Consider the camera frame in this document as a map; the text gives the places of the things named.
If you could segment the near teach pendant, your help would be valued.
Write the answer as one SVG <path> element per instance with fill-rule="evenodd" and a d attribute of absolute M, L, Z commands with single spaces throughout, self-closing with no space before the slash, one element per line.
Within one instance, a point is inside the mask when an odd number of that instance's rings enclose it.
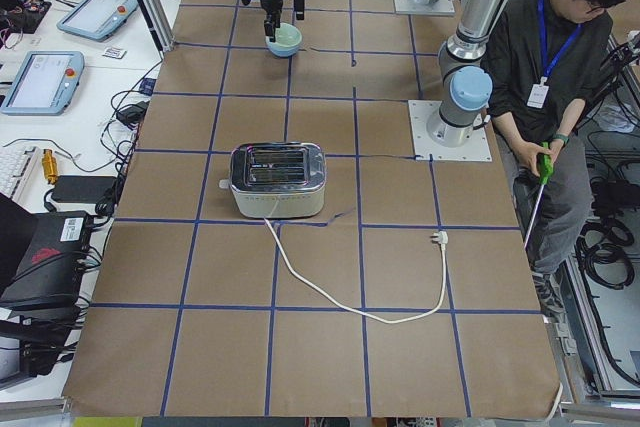
<path fill-rule="evenodd" d="M 69 106 L 85 66 L 80 51 L 29 51 L 1 104 L 13 116 L 57 116 Z"/>

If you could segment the green handled stick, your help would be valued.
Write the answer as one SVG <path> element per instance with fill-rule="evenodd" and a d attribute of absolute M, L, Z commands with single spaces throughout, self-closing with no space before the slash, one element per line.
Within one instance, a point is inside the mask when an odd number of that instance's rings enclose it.
<path fill-rule="evenodd" d="M 536 200 L 534 202 L 534 206 L 531 210 L 531 215 L 529 219 L 529 223 L 527 226 L 525 238 L 524 238 L 524 248 L 527 249 L 529 246 L 529 242 L 531 239 L 531 234 L 535 225 L 535 219 L 537 216 L 537 212 L 542 200 L 542 195 L 545 189 L 545 186 L 548 184 L 549 179 L 553 175 L 554 167 L 553 162 L 551 160 L 551 156 L 539 153 L 538 157 L 538 172 L 539 172 L 539 187 L 537 190 Z"/>

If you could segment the blue bowl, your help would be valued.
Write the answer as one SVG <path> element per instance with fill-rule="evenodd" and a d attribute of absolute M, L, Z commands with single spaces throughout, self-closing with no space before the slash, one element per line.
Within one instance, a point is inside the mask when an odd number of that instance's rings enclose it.
<path fill-rule="evenodd" d="M 302 44 L 302 39 L 285 39 L 284 41 L 272 42 L 269 38 L 266 38 L 265 42 L 268 50 L 274 56 L 279 58 L 289 58 L 294 56 L 299 51 Z"/>

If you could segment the black computer box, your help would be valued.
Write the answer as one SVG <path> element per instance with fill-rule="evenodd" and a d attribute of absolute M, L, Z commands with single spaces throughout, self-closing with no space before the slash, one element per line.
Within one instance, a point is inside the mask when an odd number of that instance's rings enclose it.
<path fill-rule="evenodd" d="M 84 210 L 31 213 L 1 197 L 1 306 L 66 308 L 79 298 L 94 217 Z"/>

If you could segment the green bowl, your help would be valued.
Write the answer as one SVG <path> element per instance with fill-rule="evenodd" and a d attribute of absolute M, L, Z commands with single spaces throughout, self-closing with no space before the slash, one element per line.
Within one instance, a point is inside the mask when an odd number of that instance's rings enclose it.
<path fill-rule="evenodd" d="M 279 49 L 298 48 L 302 43 L 301 31 L 292 24 L 282 22 L 275 32 L 275 45 Z"/>

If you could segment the white keyboard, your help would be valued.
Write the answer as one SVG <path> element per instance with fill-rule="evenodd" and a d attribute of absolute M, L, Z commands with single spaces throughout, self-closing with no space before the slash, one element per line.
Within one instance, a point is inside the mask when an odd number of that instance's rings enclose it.
<path fill-rule="evenodd" d="M 41 164 L 42 149 L 37 146 L 1 148 L 1 193 L 19 203 L 31 175 Z"/>

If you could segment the far teach pendant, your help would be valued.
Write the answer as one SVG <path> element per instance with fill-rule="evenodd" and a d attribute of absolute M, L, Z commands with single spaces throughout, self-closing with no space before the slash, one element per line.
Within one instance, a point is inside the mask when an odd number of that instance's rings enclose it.
<path fill-rule="evenodd" d="M 103 41 L 113 35 L 137 8 L 137 0 L 83 0 L 56 26 L 68 34 Z"/>

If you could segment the teach pendant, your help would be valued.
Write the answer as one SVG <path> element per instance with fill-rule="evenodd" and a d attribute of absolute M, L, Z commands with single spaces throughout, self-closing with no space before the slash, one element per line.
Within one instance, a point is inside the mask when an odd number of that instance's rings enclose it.
<path fill-rule="evenodd" d="M 56 26 L 68 34 L 103 41 L 113 35 L 137 8 L 137 0 L 83 0 Z"/>
<path fill-rule="evenodd" d="M 57 116 L 69 106 L 85 66 L 80 51 L 29 51 L 1 104 L 13 116 Z"/>

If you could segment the cream and chrome toaster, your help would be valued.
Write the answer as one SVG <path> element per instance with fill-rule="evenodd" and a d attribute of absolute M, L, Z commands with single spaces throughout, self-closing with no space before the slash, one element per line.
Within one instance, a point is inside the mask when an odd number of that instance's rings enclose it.
<path fill-rule="evenodd" d="M 248 218 L 292 219 L 318 214 L 325 202 L 326 161 L 311 142 L 245 143 L 219 181 Z"/>

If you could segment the small label card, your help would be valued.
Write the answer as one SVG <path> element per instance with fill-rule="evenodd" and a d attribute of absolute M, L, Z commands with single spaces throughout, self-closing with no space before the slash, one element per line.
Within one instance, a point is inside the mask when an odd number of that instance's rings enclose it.
<path fill-rule="evenodd" d="M 112 59 L 122 59 L 126 55 L 127 51 L 122 48 L 108 47 L 103 52 L 103 56 Z"/>

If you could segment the person in black shirt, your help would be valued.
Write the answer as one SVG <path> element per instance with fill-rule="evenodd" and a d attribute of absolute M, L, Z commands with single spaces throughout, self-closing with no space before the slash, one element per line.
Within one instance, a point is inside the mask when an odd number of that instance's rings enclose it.
<path fill-rule="evenodd" d="M 592 202 L 584 145 L 573 130 L 597 89 L 613 24 L 607 11 L 625 1 L 510 0 L 482 60 L 493 82 L 488 113 L 508 181 L 537 177 L 542 156 L 553 164 L 526 248 L 547 317 L 564 311 L 551 277 Z"/>

